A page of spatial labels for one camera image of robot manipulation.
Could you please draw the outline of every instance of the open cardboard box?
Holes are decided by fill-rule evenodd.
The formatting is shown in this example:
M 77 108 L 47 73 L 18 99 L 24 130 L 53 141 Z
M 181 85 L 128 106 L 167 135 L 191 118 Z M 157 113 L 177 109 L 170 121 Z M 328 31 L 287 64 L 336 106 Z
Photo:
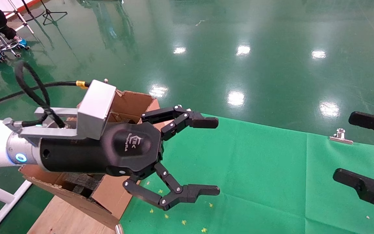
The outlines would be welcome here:
M 158 100 L 150 95 L 116 90 L 109 121 L 120 122 L 130 119 L 139 124 L 142 113 L 159 108 Z M 160 123 L 154 126 L 161 129 L 164 125 L 164 123 Z M 68 173 L 47 172 L 37 165 L 25 165 L 19 171 L 25 179 L 34 185 L 60 197 L 111 229 L 114 229 L 115 225 L 119 223 L 132 197 L 122 187 L 122 183 L 128 178 L 127 176 L 104 175 L 92 194 L 89 197 L 84 197 L 71 191 L 70 183 L 64 179 Z

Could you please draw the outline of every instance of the glossy epoxy floor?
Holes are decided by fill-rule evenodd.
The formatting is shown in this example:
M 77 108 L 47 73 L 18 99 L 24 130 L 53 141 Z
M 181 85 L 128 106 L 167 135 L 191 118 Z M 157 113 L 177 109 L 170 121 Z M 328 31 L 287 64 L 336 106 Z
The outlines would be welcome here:
M 320 135 L 343 127 L 348 139 L 374 145 L 374 132 L 347 122 L 352 111 L 374 114 L 374 0 L 52 0 L 47 6 L 68 15 L 57 25 L 30 22 L 35 37 L 19 33 L 32 48 L 22 59 L 44 82 L 107 78 L 121 90 L 156 96 L 162 107 L 181 104 Z M 0 97 L 19 90 L 16 60 L 0 64 Z M 62 107 L 84 95 L 72 87 L 49 92 L 52 106 Z M 27 97 L 5 102 L 0 119 L 34 119 L 35 107 Z M 13 192 L 21 181 L 15 169 L 0 169 L 1 188 Z M 26 233 L 50 197 L 32 188 L 0 233 Z

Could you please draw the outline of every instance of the black cable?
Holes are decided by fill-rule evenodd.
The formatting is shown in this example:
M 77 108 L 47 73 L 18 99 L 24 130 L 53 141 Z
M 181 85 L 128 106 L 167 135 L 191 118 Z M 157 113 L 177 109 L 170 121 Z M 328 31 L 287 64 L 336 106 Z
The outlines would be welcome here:
M 85 83 L 86 87 L 89 87 L 89 85 L 90 85 L 90 82 Z M 56 81 L 56 82 L 44 83 L 43 86 L 46 88 L 55 87 L 55 86 L 76 86 L 76 81 Z M 31 88 L 31 90 L 36 90 L 38 88 L 39 88 L 38 86 L 34 86 Z M 24 91 L 15 92 L 13 94 L 0 98 L 0 102 L 6 101 L 11 98 L 15 98 L 22 94 L 24 94 Z
M 27 69 L 27 71 L 31 74 L 34 81 L 36 81 L 38 88 L 43 93 L 44 100 L 41 99 L 34 91 L 33 89 L 28 86 L 24 81 L 24 71 L 23 69 Z M 23 121 L 22 126 L 35 126 L 37 124 L 42 124 L 44 120 L 46 120 L 47 117 L 50 117 L 59 128 L 64 128 L 65 124 L 63 120 L 53 111 L 53 109 L 50 108 L 50 97 L 47 92 L 46 87 L 41 82 L 40 78 L 38 77 L 37 73 L 34 71 L 34 69 L 26 62 L 20 61 L 15 66 L 15 79 L 17 80 L 18 85 L 21 87 L 21 89 L 26 93 L 30 98 L 32 98 L 38 105 L 40 105 L 41 108 L 44 109 L 44 115 L 34 121 Z M 82 86 L 85 85 L 85 82 L 76 82 L 76 86 Z

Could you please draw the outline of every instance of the blue indicator light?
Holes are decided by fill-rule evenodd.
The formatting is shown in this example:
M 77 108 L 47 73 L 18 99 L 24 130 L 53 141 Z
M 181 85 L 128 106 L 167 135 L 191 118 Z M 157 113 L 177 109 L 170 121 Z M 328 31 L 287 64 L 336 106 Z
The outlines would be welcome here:
M 20 154 L 20 153 L 15 155 L 15 159 L 22 163 L 25 163 L 27 161 L 27 158 L 25 157 L 25 155 Z

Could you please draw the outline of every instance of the green cloth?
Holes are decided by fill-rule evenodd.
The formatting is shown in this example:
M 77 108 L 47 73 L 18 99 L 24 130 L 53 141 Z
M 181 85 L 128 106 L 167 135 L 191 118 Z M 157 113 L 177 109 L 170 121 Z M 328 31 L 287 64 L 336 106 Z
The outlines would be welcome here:
M 341 167 L 374 179 L 373 145 L 220 118 L 217 129 L 178 133 L 163 157 L 181 185 L 217 185 L 221 193 L 166 212 L 132 198 L 121 220 L 126 234 L 374 233 L 374 205 L 332 178 Z M 141 185 L 169 191 L 155 174 Z

